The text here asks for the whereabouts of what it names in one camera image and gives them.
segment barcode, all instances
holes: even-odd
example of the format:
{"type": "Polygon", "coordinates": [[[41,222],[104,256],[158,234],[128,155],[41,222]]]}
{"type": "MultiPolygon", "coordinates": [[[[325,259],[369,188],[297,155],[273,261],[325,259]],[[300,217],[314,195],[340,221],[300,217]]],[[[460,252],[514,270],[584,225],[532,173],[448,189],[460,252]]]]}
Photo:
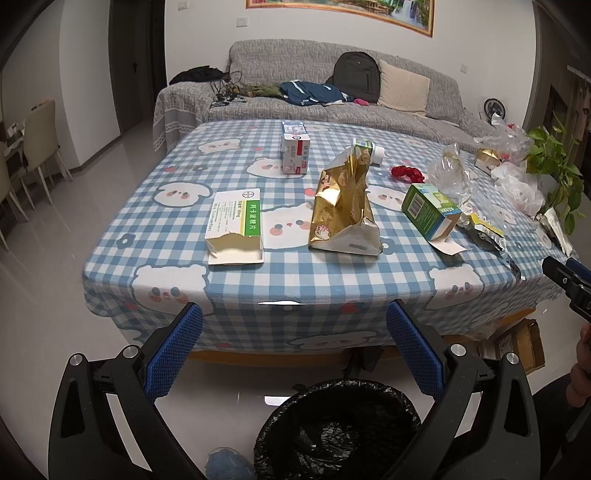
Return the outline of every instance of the barcode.
{"type": "Polygon", "coordinates": [[[421,208],[423,208],[423,205],[425,205],[425,200],[423,200],[423,197],[421,197],[419,194],[415,194],[413,201],[408,206],[408,214],[411,217],[416,218],[421,211],[421,208]]]}

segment human hand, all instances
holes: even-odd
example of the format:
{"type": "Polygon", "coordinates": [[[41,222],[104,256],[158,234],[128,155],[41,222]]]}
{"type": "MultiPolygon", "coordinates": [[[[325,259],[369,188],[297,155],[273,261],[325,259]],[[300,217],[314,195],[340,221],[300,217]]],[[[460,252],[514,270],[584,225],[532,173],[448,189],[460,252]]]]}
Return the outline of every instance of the human hand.
{"type": "Polygon", "coordinates": [[[577,364],[570,370],[571,384],[566,388],[566,400],[577,408],[583,407],[591,397],[591,380],[587,378],[587,373],[591,374],[591,348],[588,344],[591,339],[591,324],[583,325],[580,335],[581,340],[577,343],[577,364]]]}

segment checkered tablecloth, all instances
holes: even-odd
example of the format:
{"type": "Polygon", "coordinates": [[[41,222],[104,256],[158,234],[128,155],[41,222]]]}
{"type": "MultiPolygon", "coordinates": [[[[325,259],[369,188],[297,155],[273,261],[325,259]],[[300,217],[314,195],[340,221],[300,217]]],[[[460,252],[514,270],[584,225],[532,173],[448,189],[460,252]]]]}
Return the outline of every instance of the checkered tablecloth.
{"type": "Polygon", "coordinates": [[[196,349],[301,352],[392,343],[385,311],[398,298],[441,334],[463,334],[558,296],[540,265],[548,255],[560,261],[564,255],[473,167],[472,155],[463,153],[471,201],[503,226],[525,281],[457,228],[452,238],[471,250],[438,253],[400,211],[408,186],[388,169],[407,164],[426,173],[443,145],[351,125],[306,126],[306,176],[281,174],[280,121],[213,122],[186,136],[139,185],[86,263],[90,311],[112,318],[130,342],[143,343],[183,303],[195,301],[206,315],[196,349]],[[384,245],[377,258],[307,246],[320,172],[353,138],[386,150],[384,165],[368,175],[384,245]],[[265,262],[208,266],[204,236],[213,196],[253,188],[261,189],[265,262]]]}

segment painting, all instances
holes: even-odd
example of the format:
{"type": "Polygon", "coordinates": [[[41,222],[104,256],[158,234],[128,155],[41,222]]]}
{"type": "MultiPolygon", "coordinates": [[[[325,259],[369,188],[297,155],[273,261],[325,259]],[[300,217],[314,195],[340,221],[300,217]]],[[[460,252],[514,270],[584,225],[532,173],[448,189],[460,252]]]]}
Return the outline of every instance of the painting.
{"type": "Polygon", "coordinates": [[[363,15],[433,36],[435,0],[246,0],[246,8],[317,8],[363,15]]]}

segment blue cloth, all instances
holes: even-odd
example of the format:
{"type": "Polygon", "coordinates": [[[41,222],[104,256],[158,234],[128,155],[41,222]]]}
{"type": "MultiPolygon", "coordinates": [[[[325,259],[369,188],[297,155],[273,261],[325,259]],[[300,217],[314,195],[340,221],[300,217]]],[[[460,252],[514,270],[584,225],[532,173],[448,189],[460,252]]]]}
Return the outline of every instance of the blue cloth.
{"type": "Polygon", "coordinates": [[[334,85],[321,85],[319,83],[284,82],[279,85],[283,97],[289,103],[297,106],[327,105],[335,102],[352,102],[353,98],[342,93],[334,85]]]}
{"type": "Polygon", "coordinates": [[[208,455],[205,476],[207,480],[256,480],[252,464],[231,448],[219,448],[208,455]]]}
{"type": "Polygon", "coordinates": [[[474,155],[462,152],[470,202],[504,220],[507,251],[525,281],[460,229],[451,239],[471,250],[439,254],[402,212],[408,184],[388,169],[406,164],[426,172],[444,145],[355,125],[305,125],[311,138],[305,176],[281,172],[281,120],[211,122],[189,133],[138,185],[84,266],[90,311],[112,318],[130,343],[143,343],[188,299],[204,315],[197,350],[310,353],[392,345],[385,312],[393,299],[448,335],[561,295],[541,262],[566,257],[474,167],[474,155]],[[353,138],[387,152],[367,179],[384,246],[377,258],[308,247],[320,173],[353,138]],[[205,233],[215,193],[253,188],[261,189],[265,262],[209,266],[205,233]]]}

